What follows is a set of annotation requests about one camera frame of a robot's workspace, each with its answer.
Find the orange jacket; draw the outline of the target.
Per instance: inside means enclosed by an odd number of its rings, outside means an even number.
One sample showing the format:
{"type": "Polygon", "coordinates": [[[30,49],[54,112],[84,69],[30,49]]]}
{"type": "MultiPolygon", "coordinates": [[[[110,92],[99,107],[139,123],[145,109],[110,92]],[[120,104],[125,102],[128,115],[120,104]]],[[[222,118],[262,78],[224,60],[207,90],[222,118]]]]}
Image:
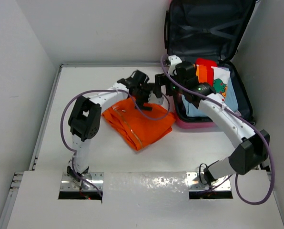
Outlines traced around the orange jacket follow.
{"type": "Polygon", "coordinates": [[[157,104],[151,104],[151,111],[144,113],[151,118],[161,118],[161,120],[150,120],[144,117],[135,108],[132,99],[122,100],[109,107],[102,113],[105,121],[114,128],[133,150],[139,151],[151,145],[172,131],[175,123],[175,115],[167,112],[165,108],[157,104]]]}

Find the pink suitcase with dark lining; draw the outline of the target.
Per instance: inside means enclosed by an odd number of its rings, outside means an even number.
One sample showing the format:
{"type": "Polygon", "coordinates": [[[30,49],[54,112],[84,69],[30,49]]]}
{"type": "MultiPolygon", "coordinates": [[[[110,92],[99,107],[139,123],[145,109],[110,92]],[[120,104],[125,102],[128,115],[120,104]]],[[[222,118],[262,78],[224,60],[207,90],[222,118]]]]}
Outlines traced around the pink suitcase with dark lining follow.
{"type": "Polygon", "coordinates": [[[231,73],[237,114],[254,124],[253,108],[231,62],[254,11],[254,0],[172,0],[166,12],[164,46],[183,61],[214,61],[231,73]]]}

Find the frog print shirt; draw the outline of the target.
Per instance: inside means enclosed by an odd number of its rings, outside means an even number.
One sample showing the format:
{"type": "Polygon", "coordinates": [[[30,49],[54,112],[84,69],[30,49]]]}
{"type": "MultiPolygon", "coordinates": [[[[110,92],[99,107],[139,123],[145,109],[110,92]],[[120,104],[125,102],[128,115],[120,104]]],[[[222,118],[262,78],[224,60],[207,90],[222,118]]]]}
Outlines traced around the frog print shirt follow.
{"type": "Polygon", "coordinates": [[[195,62],[196,75],[200,83],[208,83],[219,94],[223,102],[226,102],[230,71],[218,66],[215,61],[198,58],[195,62]]]}

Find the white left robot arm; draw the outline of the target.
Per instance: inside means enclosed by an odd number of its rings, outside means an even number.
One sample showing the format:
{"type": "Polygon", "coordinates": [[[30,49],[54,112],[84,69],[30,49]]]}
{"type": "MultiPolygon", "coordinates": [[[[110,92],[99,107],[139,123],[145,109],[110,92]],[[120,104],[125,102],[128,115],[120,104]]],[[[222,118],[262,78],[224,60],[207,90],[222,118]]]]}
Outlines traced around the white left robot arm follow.
{"type": "Polygon", "coordinates": [[[67,167],[67,174],[79,184],[86,182],[88,173],[88,156],[91,139],[96,136],[100,128],[101,114],[109,107],[125,99],[135,98],[138,108],[144,109],[152,93],[149,77],[135,70],[130,77],[119,79],[112,87],[104,90],[83,92],[73,98],[65,107],[61,118],[61,138],[65,146],[73,152],[67,167]],[[68,146],[63,134],[63,120],[67,109],[74,103],[68,125],[72,137],[72,146],[68,146]]]}

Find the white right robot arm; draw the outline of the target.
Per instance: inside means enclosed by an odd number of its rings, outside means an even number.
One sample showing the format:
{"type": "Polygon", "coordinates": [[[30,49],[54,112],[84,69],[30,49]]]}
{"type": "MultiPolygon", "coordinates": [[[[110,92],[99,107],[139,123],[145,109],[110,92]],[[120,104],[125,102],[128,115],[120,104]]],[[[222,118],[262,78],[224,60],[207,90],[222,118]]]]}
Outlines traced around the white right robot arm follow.
{"type": "Polygon", "coordinates": [[[242,119],[222,101],[213,86],[199,82],[196,66],[167,54],[160,59],[163,73],[155,79],[155,94],[182,94],[196,108],[205,113],[229,138],[234,151],[225,159],[208,165],[203,170],[203,180],[211,185],[229,175],[245,175],[271,156],[270,136],[242,119]]]}

